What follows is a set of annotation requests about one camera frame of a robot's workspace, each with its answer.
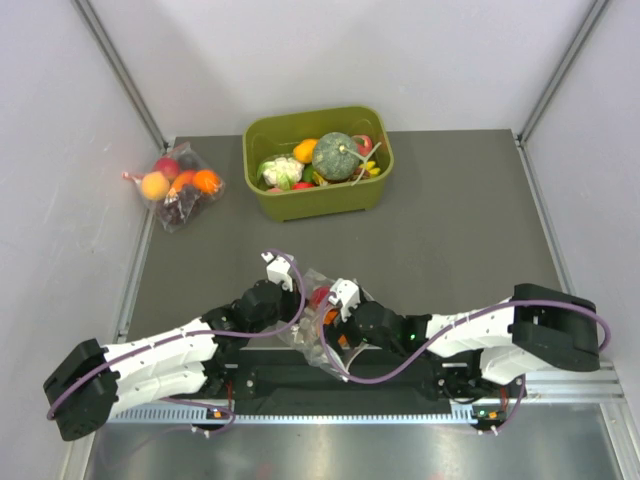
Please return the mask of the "fake orange fruit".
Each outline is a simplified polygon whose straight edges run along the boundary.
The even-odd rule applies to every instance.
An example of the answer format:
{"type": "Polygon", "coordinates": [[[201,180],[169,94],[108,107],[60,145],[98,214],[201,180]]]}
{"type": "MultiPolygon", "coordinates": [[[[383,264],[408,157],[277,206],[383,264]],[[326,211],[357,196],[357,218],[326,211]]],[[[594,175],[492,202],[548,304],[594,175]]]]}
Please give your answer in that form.
{"type": "Polygon", "coordinates": [[[327,312],[324,318],[324,324],[325,325],[333,324],[338,314],[339,314],[339,311],[336,309],[332,309],[329,312],[327,312]]]}

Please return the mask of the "polka dot zip top bag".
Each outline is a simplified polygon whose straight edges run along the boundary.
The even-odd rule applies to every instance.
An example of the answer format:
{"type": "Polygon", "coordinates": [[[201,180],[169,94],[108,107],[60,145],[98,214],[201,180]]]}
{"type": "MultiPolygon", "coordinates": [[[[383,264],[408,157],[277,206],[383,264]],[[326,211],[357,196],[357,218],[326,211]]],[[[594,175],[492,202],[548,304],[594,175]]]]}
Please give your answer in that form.
{"type": "Polygon", "coordinates": [[[312,309],[309,305],[314,289],[325,285],[331,287],[335,281],[314,269],[308,269],[303,275],[306,306],[298,321],[282,330],[276,337],[301,353],[310,366],[320,368],[332,377],[347,382],[346,374],[350,374],[355,359],[368,348],[368,344],[363,340],[359,347],[347,350],[344,355],[338,355],[328,345],[324,336],[325,315],[334,308],[329,302],[323,304],[325,299],[317,309],[312,309]]]}

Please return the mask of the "fake red fruit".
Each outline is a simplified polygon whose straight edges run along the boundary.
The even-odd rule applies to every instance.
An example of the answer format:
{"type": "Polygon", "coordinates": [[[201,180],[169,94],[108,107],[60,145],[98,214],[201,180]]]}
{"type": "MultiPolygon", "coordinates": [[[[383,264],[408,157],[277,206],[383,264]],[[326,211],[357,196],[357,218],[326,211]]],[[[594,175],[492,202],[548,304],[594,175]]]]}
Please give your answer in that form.
{"type": "Polygon", "coordinates": [[[330,291],[330,287],[327,285],[319,286],[316,289],[314,289],[309,300],[310,307],[312,309],[317,309],[322,303],[322,301],[325,299],[325,297],[328,295],[329,291],[330,291]]]}

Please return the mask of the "fake green melon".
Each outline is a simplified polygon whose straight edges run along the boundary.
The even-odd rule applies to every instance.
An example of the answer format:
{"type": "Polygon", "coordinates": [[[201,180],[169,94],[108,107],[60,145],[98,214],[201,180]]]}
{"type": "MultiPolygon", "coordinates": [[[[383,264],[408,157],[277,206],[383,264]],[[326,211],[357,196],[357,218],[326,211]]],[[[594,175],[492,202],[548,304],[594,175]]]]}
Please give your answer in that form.
{"type": "Polygon", "coordinates": [[[352,136],[339,132],[324,135],[313,151],[312,166],[318,174],[316,185],[352,182],[350,177],[357,168],[365,169],[369,160],[375,161],[373,156],[378,147],[374,144],[369,155],[363,157],[352,136]]]}

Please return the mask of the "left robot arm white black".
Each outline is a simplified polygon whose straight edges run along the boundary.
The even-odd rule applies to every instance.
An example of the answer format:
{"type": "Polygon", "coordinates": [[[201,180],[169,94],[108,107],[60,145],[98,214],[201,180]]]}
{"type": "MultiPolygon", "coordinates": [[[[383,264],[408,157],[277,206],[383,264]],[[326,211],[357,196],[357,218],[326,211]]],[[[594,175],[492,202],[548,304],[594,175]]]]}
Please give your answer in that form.
{"type": "Polygon", "coordinates": [[[129,343],[77,344],[45,380],[48,420],[75,441],[118,414],[175,395],[216,396],[226,365],[250,341],[293,326],[306,306],[301,282],[261,280],[232,303],[172,330],[129,343]]]}

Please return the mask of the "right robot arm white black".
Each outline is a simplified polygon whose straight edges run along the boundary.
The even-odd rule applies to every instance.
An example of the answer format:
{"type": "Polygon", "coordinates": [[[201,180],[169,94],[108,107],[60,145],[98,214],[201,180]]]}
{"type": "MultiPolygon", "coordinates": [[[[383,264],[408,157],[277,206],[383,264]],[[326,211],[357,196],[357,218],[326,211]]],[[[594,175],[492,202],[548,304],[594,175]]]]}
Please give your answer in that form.
{"type": "Polygon", "coordinates": [[[340,279],[319,308],[323,313],[338,312],[336,325],[321,326],[319,332],[330,364],[342,379],[362,385],[387,382],[424,354],[443,361],[474,353],[479,363],[467,370],[467,384],[474,393],[487,396],[501,385],[545,368],[596,371],[611,339],[610,327],[594,303],[531,283],[516,285],[510,297],[482,309],[403,316],[366,299],[355,282],[340,279]],[[338,363],[329,334],[354,346],[377,346],[404,360],[383,376],[357,377],[338,363]]]}

